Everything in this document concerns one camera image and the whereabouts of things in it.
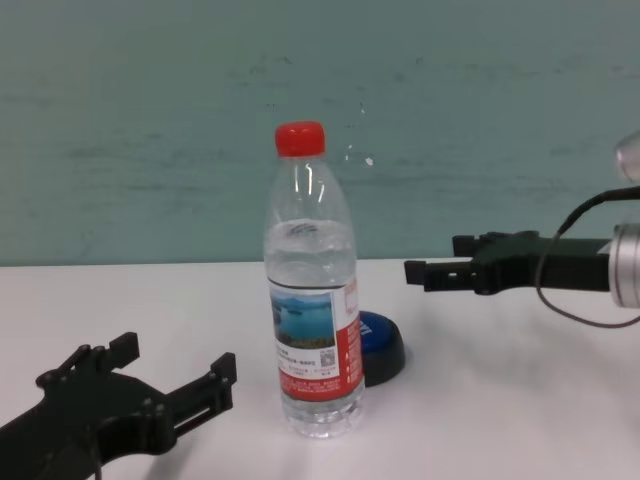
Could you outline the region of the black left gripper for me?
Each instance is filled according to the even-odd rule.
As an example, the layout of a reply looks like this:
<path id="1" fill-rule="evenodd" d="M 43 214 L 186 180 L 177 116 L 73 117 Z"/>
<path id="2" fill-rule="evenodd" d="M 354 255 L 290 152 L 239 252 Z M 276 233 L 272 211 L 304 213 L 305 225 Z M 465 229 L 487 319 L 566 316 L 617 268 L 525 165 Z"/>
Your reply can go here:
<path id="1" fill-rule="evenodd" d="M 200 378 L 163 393 L 121 374 L 139 358 L 138 335 L 82 345 L 36 380 L 43 397 L 1 428 L 4 479 L 99 479 L 124 456 L 163 455 L 180 437 L 233 407 L 236 355 L 225 352 Z"/>

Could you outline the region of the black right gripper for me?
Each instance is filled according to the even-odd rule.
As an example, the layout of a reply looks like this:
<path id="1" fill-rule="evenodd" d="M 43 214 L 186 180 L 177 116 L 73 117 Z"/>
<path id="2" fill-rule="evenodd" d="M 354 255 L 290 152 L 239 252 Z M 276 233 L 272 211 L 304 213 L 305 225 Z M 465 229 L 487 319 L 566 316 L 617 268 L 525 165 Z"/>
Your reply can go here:
<path id="1" fill-rule="evenodd" d="M 604 239 L 566 238 L 553 244 L 536 231 L 456 235 L 452 238 L 456 262 L 406 260 L 405 278 L 408 285 L 424 285 L 426 292 L 494 295 L 534 286 L 539 260 L 549 250 L 540 281 L 543 288 L 607 292 L 606 244 Z"/>

